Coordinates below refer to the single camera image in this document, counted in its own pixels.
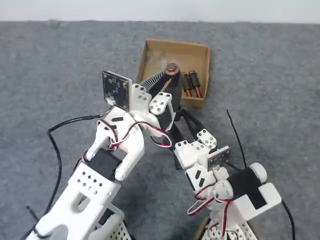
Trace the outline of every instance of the screw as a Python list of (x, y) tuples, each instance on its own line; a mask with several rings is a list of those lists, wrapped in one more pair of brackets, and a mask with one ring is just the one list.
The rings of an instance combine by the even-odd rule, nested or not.
[(178, 66), (174, 62), (169, 62), (166, 66), (166, 70), (169, 73), (174, 73), (177, 70)]

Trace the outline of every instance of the white plastic bracket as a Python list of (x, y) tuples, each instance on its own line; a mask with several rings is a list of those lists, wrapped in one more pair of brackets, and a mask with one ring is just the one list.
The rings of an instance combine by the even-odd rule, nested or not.
[(214, 149), (217, 146), (217, 140), (206, 129), (202, 129), (196, 136), (209, 149)]

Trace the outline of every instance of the cardboard box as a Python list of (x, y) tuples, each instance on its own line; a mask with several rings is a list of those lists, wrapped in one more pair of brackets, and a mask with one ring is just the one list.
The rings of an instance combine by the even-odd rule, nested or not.
[(142, 52), (136, 82), (140, 83), (165, 69), (167, 63), (175, 62), (181, 72), (196, 71), (202, 98), (186, 96), (182, 90), (181, 105), (201, 108), (205, 104), (209, 84), (210, 48), (199, 43), (148, 38)]

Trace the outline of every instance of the robotic arm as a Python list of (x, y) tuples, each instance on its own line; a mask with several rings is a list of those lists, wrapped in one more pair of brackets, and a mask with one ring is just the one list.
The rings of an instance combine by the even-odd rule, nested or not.
[[(196, 198), (187, 213), (194, 215), (204, 207), (210, 210), (206, 235), (211, 239), (221, 239), (226, 231), (236, 231), (239, 224), (280, 203), (275, 187), (265, 184), (267, 173), (259, 163), (229, 176), (223, 165), (230, 158), (230, 148), (218, 149), (205, 126), (180, 108), (182, 82), (175, 63), (141, 84), (112, 72), (102, 75), (104, 98), (113, 108), (97, 121), (92, 146), (28, 240), (104, 240), (111, 236), (130, 240), (124, 214), (112, 200), (144, 154), (143, 132), (174, 153), (175, 166), (184, 170)], [(175, 124), (181, 118), (191, 132), (191, 142)], [(124, 158), (113, 154), (118, 149), (125, 152)]]

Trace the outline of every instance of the perforated plastic part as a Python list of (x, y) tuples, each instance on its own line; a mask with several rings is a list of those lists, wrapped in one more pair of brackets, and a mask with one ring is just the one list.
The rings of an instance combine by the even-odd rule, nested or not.
[(129, 235), (126, 225), (122, 221), (118, 228), (112, 233), (112, 235), (108, 236), (106, 240), (132, 240), (132, 238)]
[(206, 230), (204, 232), (201, 240), (227, 240), (227, 235), (231, 240), (258, 240), (246, 222), (236, 225), (234, 228), (228, 228), (223, 238), (221, 236), (221, 227), (219, 225), (218, 227), (212, 227), (210, 231)]

